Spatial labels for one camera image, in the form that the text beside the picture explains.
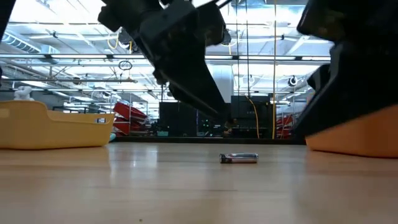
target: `white object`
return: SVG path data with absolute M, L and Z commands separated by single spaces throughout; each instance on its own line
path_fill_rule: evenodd
M 29 87 L 29 86 L 18 87 L 18 90 L 14 92 L 14 100 L 34 101 L 34 99 L 30 97 L 31 91 L 32 91 L 32 87 Z

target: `black equipment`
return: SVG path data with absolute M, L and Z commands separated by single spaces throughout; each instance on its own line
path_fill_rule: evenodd
M 1 87 L 2 68 L 0 67 L 0 87 Z
M 261 138 L 272 137 L 272 104 L 269 96 L 251 96 L 250 100 L 245 96 L 231 97 L 231 117 L 238 120 L 237 125 L 233 128 L 234 134 L 245 133 L 248 136 L 256 138 L 256 112 L 258 119 L 259 132 Z
M 309 0 L 297 30 L 335 45 L 331 63 L 308 80 L 316 93 L 295 124 L 296 134 L 310 136 L 397 104 L 395 82 L 386 82 L 394 79 L 388 71 L 398 59 L 397 12 L 393 0 Z
M 190 1 L 102 0 L 98 20 L 122 27 L 153 64 L 157 83 L 170 82 L 174 98 L 212 116 L 225 116 L 224 100 L 205 63 L 205 49 L 224 41 L 225 23 L 217 1 L 195 8 Z
M 225 107 L 231 111 L 231 103 L 226 103 Z M 198 111 L 198 133 L 205 133 L 204 137 L 221 136 L 225 131 L 225 123 L 233 123 L 232 118 L 214 119 Z
M 168 131 L 170 137 L 197 136 L 197 110 L 185 103 L 159 103 L 161 131 Z

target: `red machine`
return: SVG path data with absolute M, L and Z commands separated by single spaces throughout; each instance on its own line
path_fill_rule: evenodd
M 116 103 L 113 111 L 117 113 L 117 118 L 113 126 L 119 130 L 118 136 L 128 136 L 130 134 L 146 134 L 144 125 L 147 115 L 137 108 L 130 107 L 123 103 Z
M 291 137 L 292 133 L 292 122 L 293 122 L 293 115 L 287 115 L 283 118 L 279 118 L 276 121 L 276 135 L 277 139 L 288 139 Z

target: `orange bin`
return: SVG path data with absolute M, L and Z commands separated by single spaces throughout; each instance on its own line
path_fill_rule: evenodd
M 398 105 L 353 119 L 305 138 L 311 150 L 398 158 Z
M 113 114 L 49 111 L 39 101 L 3 101 L 0 102 L 0 148 L 104 146 L 109 142 L 113 119 Z

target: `yellow bin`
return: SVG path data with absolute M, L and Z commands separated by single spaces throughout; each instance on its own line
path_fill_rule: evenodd
M 113 114 L 49 111 L 39 101 L 0 102 L 0 149 L 56 149 L 104 146 Z

